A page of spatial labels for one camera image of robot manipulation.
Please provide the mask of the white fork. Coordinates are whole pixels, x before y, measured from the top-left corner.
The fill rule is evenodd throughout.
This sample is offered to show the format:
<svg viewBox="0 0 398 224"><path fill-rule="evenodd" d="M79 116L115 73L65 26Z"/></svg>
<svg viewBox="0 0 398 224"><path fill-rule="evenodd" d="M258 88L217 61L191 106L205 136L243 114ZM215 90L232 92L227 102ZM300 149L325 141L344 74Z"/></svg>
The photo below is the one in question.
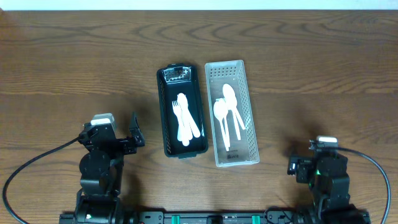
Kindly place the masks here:
<svg viewBox="0 0 398 224"><path fill-rule="evenodd" d="M180 135L182 138L182 144L184 146L188 146L190 141L185 132L186 129L185 129L185 125L184 125L183 118L182 118L182 109L180 106L177 106L177 111L178 111L178 121L180 123Z"/></svg>
<svg viewBox="0 0 398 224"><path fill-rule="evenodd" d="M178 122L177 139L183 144L183 146L187 147L189 145L189 140L184 133L185 126L182 121L182 109L177 101L172 102L172 109Z"/></svg>

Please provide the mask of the black plastic basket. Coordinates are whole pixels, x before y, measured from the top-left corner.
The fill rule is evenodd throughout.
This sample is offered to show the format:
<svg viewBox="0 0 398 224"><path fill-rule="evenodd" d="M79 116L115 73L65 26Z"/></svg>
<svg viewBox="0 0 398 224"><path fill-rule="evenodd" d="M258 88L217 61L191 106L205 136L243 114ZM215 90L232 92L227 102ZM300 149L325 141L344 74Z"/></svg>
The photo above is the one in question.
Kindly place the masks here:
<svg viewBox="0 0 398 224"><path fill-rule="evenodd" d="M157 71L157 85L165 155L185 159L205 153L208 139L196 67L176 63L161 68ZM201 133L199 138L192 137L187 147L177 139L178 122L172 109L179 93L186 95L188 109Z"/></svg>

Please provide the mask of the white spoon pair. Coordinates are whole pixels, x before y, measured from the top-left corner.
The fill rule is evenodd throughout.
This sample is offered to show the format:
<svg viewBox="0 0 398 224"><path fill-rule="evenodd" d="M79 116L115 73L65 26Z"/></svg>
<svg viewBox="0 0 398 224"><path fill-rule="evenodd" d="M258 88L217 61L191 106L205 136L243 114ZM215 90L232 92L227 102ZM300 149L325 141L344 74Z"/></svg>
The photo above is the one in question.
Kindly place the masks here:
<svg viewBox="0 0 398 224"><path fill-rule="evenodd" d="M225 83L223 85L223 94L228 108L233 112L242 129L245 130L246 127L244 125L243 119L241 118L241 115L237 109L238 102L233 87Z"/></svg>
<svg viewBox="0 0 398 224"><path fill-rule="evenodd" d="M231 147L230 144L230 137L229 137L229 129L228 129L228 120L227 120L227 115L228 115L228 108L227 104L224 98L219 98L218 101L221 103L221 114L223 115L223 121L224 121L224 132L226 135L226 145L227 145L227 151Z"/></svg>

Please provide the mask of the clear plastic basket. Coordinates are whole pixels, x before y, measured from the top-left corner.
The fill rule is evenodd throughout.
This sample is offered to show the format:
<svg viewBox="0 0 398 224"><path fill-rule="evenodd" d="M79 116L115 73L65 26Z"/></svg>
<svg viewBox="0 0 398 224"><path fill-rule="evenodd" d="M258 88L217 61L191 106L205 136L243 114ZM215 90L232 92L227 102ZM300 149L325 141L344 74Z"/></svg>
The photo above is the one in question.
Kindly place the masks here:
<svg viewBox="0 0 398 224"><path fill-rule="evenodd" d="M231 167L257 164L260 161L259 150L244 62L242 60L209 62L205 64L205 75L216 165L218 167ZM226 151L224 146L220 123L213 114L215 101L224 98L223 85L225 83L233 87L238 102L237 109L246 127L243 130L239 125L241 140L238 141L234 129L233 114L227 105L231 144L229 151Z"/></svg>

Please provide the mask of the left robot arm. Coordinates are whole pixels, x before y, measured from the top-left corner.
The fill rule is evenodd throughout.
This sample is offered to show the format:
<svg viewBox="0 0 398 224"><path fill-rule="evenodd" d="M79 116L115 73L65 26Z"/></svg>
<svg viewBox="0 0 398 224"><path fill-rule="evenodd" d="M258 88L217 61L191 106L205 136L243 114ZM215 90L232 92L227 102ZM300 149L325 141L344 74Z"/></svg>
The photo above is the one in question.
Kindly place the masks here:
<svg viewBox="0 0 398 224"><path fill-rule="evenodd" d="M111 113L96 114L83 125L78 142L88 150L80 161L81 190L76 196L73 223L138 223L138 214L124 208L119 195L123 177L124 156L135 154L145 146L144 136L133 113L129 122L130 136L117 138L116 123Z"/></svg>

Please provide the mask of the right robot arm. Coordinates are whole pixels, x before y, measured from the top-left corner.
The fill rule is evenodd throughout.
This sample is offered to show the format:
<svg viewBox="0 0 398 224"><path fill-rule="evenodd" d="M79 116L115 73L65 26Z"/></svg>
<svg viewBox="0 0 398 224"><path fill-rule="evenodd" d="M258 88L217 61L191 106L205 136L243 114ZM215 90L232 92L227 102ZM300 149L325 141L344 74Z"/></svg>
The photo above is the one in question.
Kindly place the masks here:
<svg viewBox="0 0 398 224"><path fill-rule="evenodd" d="M338 153L337 142L311 140L312 157L292 153L287 168L296 182L308 184L313 205L299 207L293 223L367 224L369 213L350 203L348 158Z"/></svg>

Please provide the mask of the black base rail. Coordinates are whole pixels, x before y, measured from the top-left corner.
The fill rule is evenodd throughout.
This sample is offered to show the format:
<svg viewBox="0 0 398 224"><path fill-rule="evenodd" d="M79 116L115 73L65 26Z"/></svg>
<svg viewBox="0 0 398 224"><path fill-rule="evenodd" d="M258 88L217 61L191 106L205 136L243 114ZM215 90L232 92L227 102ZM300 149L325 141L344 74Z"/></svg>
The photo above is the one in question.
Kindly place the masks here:
<svg viewBox="0 0 398 224"><path fill-rule="evenodd" d="M118 223L122 224L370 224L368 212L337 213L320 220L314 212L293 212L268 209L263 213L128 213Z"/></svg>

